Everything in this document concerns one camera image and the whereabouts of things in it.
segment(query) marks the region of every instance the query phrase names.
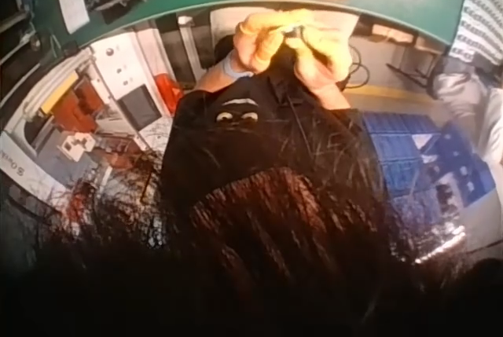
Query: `paper sheet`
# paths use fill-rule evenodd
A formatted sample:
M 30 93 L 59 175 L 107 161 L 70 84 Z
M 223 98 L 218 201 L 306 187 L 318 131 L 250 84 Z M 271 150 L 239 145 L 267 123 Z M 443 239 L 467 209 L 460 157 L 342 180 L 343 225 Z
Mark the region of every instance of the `paper sheet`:
M 84 0 L 59 0 L 61 12 L 63 13 L 64 24 L 68 33 L 72 34 L 79 28 L 89 23 Z

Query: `dark hair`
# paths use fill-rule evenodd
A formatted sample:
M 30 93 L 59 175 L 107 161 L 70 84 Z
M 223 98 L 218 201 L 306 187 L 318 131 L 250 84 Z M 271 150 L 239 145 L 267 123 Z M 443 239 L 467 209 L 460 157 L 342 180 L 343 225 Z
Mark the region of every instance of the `dark hair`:
M 456 260 L 416 265 L 396 213 L 372 189 L 321 185 L 280 167 L 180 212 L 162 197 L 177 180 L 159 177 L 158 160 L 143 159 L 128 176 L 150 177 L 159 189 L 152 202 L 83 187 L 79 235 L 45 231 L 34 267 L 7 288 L 7 335 L 202 326 L 287 335 L 321 325 L 337 335 L 423 335 L 452 331 L 454 306 L 470 306 L 460 297 L 474 280 L 457 280 Z

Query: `orange plastic part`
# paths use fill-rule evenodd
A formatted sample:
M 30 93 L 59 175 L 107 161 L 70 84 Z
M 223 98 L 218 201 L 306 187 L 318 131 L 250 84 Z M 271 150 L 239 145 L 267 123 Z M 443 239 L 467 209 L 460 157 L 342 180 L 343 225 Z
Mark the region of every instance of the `orange plastic part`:
M 183 96 L 182 90 L 178 84 L 171 80 L 167 74 L 158 74 L 154 76 L 156 81 L 157 89 L 159 90 L 160 96 L 163 98 L 164 104 L 172 115 L 176 110 L 176 106 Z

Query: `stacked crate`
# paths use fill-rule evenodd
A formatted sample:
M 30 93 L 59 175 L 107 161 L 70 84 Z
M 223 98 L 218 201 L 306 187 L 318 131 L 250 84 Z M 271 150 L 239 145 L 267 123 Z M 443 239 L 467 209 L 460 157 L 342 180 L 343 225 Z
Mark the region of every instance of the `stacked crate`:
M 470 142 L 454 123 L 442 128 L 431 150 L 439 155 L 438 177 L 453 174 L 466 207 L 495 188 L 489 167 L 472 150 Z
M 425 115 L 366 112 L 363 118 L 379 157 L 391 203 L 403 222 L 422 234 L 440 222 L 440 204 L 414 141 L 436 141 L 439 129 Z

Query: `yellow glove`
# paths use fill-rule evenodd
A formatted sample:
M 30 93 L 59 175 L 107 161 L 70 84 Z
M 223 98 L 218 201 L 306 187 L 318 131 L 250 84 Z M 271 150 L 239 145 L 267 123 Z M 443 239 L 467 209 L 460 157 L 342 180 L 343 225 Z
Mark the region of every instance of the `yellow glove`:
M 288 12 L 253 13 L 239 23 L 234 35 L 238 63 L 242 71 L 258 74 L 265 71 L 272 57 L 283 43 L 283 34 L 275 29 L 295 24 L 309 24 L 308 10 L 297 9 Z
M 320 31 L 315 27 L 305 27 L 302 38 L 287 38 L 287 46 L 295 50 L 297 61 L 295 72 L 304 85 L 313 93 L 336 87 L 336 82 L 349 75 L 353 62 L 346 38 L 336 31 Z M 313 50 L 326 58 L 320 62 Z

